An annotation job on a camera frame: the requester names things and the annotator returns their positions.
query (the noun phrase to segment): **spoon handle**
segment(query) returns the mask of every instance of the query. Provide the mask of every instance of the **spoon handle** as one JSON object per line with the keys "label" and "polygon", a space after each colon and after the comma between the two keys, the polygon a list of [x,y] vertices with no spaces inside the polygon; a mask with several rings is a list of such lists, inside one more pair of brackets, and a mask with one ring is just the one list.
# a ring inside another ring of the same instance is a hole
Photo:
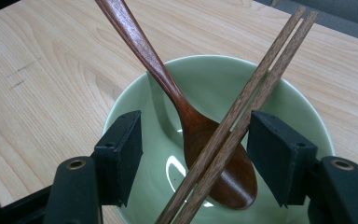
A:
{"label": "spoon handle", "polygon": [[96,0],[96,2],[121,38],[170,97],[176,109],[183,104],[185,106],[181,108],[191,106],[147,40],[126,3],[123,0]]}

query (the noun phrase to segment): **wood grain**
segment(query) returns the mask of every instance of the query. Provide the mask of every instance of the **wood grain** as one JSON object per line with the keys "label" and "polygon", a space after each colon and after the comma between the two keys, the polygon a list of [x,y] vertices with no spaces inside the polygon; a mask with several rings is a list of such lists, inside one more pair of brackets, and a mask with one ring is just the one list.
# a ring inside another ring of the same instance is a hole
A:
{"label": "wood grain", "polygon": [[[190,171],[186,180],[181,184],[181,186],[186,186],[186,188],[181,188],[180,190],[184,192],[180,194],[183,195],[179,200],[180,202],[176,204],[175,209],[170,209],[177,211],[197,179],[200,178],[206,167],[208,167],[219,146],[226,139],[229,129],[241,112],[241,108],[237,116],[232,119],[231,124],[228,125],[219,125],[216,121],[202,115],[182,94],[171,74],[154,51],[137,20],[133,17],[127,4],[123,0],[96,0],[96,2],[139,61],[141,61],[147,71],[150,72],[151,76],[171,99],[179,115],[182,125],[186,165],[188,168],[191,167],[193,172]],[[268,67],[265,68],[262,75],[264,75],[267,69]],[[220,132],[219,126],[226,126],[226,131]],[[206,145],[211,145],[211,136],[213,137],[216,133],[218,133],[217,136],[221,140],[214,141],[213,144],[215,146],[213,147],[206,147]],[[245,209],[255,201],[257,194],[255,168],[247,157],[245,148],[242,145],[236,146],[234,158],[225,167],[220,178],[215,181],[209,195],[227,208]],[[166,213],[164,211],[162,214],[172,214],[171,217],[165,217],[164,219],[173,218],[175,212]]]}
{"label": "wood grain", "polygon": [[218,150],[222,147],[222,144],[230,134],[230,130],[235,121],[238,119],[246,105],[249,104],[257,86],[260,85],[261,80],[271,67],[290,34],[296,28],[296,25],[300,21],[304,11],[304,7],[299,7],[283,26],[277,38],[268,49],[266,55],[255,69],[251,78],[243,87],[234,104],[222,119],[219,127],[216,129],[216,131],[214,131],[211,139],[208,141],[200,155],[197,157],[195,163],[191,166],[191,169],[189,170],[185,179],[182,181],[179,188],[176,190],[176,192],[168,201],[167,205],[162,210],[156,223],[170,223],[176,216],[179,209],[182,207],[190,191],[195,187],[196,181],[200,180],[201,175],[204,174],[207,169],[210,169],[207,165],[210,165],[211,161],[213,160],[211,155],[215,155],[216,152],[218,152]]}
{"label": "wood grain", "polygon": [[[211,53],[260,62],[289,18],[246,0],[128,4],[163,62]],[[61,161],[89,155],[110,107],[144,70],[93,1],[1,10],[1,203],[50,185]],[[358,39],[314,25],[283,77],[320,113],[337,155],[358,163]],[[104,214],[121,223],[111,207]]]}
{"label": "wood grain", "polygon": [[[296,17],[297,12],[300,11],[304,11],[304,8],[299,8],[293,17]],[[261,84],[260,90],[256,93],[254,100],[250,103],[243,115],[240,117],[238,124],[234,127],[232,133],[225,141],[216,157],[213,159],[210,167],[208,167],[205,175],[200,179],[198,185],[194,188],[193,193],[188,198],[187,203],[183,206],[182,210],[179,212],[179,215],[176,217],[173,223],[190,223],[190,221],[196,215],[202,202],[208,196],[208,193],[211,190],[217,177],[220,176],[229,160],[233,157],[235,147],[241,142],[242,138],[248,132],[251,123],[252,111],[259,110],[263,107],[273,92],[274,87],[278,83],[279,79],[282,77],[285,69],[295,56],[301,43],[304,41],[307,33],[310,31],[313,23],[316,21],[317,15],[317,12],[312,11],[309,16],[299,25],[292,38],[289,40],[287,46],[283,49],[281,56],[277,59],[276,63],[272,66],[272,69],[268,72],[268,75],[265,81]],[[292,33],[292,30],[287,30],[285,28],[286,25],[283,27],[282,32],[280,32],[277,39],[274,41],[275,43],[279,42],[277,40],[280,39],[282,33],[282,35],[290,35]],[[272,62],[277,54],[278,53],[274,52],[274,50],[269,50],[259,67],[264,65],[264,59],[266,59],[266,61],[270,60]]]}

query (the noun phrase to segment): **wooden table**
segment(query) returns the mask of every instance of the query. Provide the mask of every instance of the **wooden table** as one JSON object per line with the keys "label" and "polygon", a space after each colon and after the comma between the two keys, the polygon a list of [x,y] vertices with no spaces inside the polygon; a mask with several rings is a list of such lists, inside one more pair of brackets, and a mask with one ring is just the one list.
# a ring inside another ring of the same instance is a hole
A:
{"label": "wooden table", "polygon": [[[161,59],[259,63],[289,15],[257,2],[129,1]],[[0,202],[52,183],[89,155],[120,93],[145,69],[94,1],[22,0],[0,10]],[[315,24],[283,75],[316,107],[337,155],[358,163],[358,39]],[[114,209],[106,223],[120,223]]]}

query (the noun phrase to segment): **wooden spoon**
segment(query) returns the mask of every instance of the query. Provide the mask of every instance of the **wooden spoon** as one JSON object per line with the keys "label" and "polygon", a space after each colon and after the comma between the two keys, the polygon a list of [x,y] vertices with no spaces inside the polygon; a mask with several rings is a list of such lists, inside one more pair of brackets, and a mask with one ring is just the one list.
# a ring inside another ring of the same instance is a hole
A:
{"label": "wooden spoon", "polygon": [[[186,164],[187,167],[191,167],[219,124],[203,116],[185,98],[123,0],[96,0],[96,2],[123,40],[172,100],[182,124]],[[209,195],[229,208],[244,209],[252,204],[256,194],[254,167],[243,146],[239,145]]]}

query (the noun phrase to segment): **dark brown wood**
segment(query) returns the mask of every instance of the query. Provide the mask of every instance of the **dark brown wood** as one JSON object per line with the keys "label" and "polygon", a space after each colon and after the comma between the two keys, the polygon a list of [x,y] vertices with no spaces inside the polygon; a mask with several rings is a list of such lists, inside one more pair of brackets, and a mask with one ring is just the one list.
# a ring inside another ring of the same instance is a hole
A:
{"label": "dark brown wood", "polygon": [[233,156],[236,145],[241,141],[247,133],[250,125],[250,117],[252,110],[257,110],[263,106],[267,98],[272,93],[274,86],[282,76],[284,70],[295,56],[296,51],[306,37],[310,27],[315,22],[317,12],[312,11],[309,16],[303,20],[298,27],[297,31],[289,41],[287,47],[284,49],[282,55],[277,60],[268,74],[266,81],[263,83],[255,99],[251,102],[250,106],[246,109],[244,115],[239,120],[237,126],[234,128],[231,135],[228,137],[222,149],[213,159],[210,168],[206,171],[205,175],[199,181],[199,184],[194,189],[187,203],[180,211],[174,223],[189,223],[196,215],[203,200],[211,190],[214,181],[220,176],[224,167]]}
{"label": "dark brown wood", "polygon": [[[191,167],[186,178],[182,181],[177,191],[173,194],[170,201],[165,206],[164,210],[158,217],[157,223],[169,223],[172,221],[172,219],[174,218],[174,216],[182,206],[183,202],[185,201],[185,198],[188,196],[189,192],[194,188],[195,181],[199,179],[201,170],[204,169],[203,168],[204,160],[209,159],[205,157],[204,153],[216,153],[216,151],[222,146],[222,143],[229,135],[230,128],[234,125],[234,122],[237,120],[241,111],[249,103],[251,96],[253,95],[253,92],[255,91],[256,87],[259,85],[263,76],[269,70],[269,67],[272,65],[274,59],[280,52],[284,43],[289,38],[292,31],[295,29],[304,11],[305,11],[304,7],[299,7],[298,10],[290,17],[288,22],[284,25],[281,32],[278,34],[277,38],[272,43],[271,47],[266,53],[266,56],[262,59],[260,64],[257,66],[252,77],[246,83],[245,87],[242,89],[240,95],[237,97],[233,106],[229,109],[229,111],[223,118],[219,127],[212,135],[212,138],[205,146],[205,149],[203,149],[203,152],[199,155],[199,158],[195,161],[195,163]],[[231,159],[231,162],[235,161],[236,158],[237,155],[234,155]],[[248,193],[248,196],[250,195],[255,196],[256,194],[257,192],[255,191],[252,194]]]}
{"label": "dark brown wood", "polygon": [[[219,124],[198,112],[180,92],[124,1],[96,0],[96,2],[106,18],[117,29],[123,40],[175,105],[183,129],[186,163],[188,167],[191,167]],[[257,194],[257,184],[254,167],[241,144],[237,146],[235,153],[232,162],[224,171],[229,173],[227,175],[229,179],[219,178],[210,195],[217,202],[227,207],[243,209],[254,201]],[[202,171],[208,167],[215,154],[216,152],[209,152],[200,155],[198,174],[194,175],[191,180],[193,185]]]}

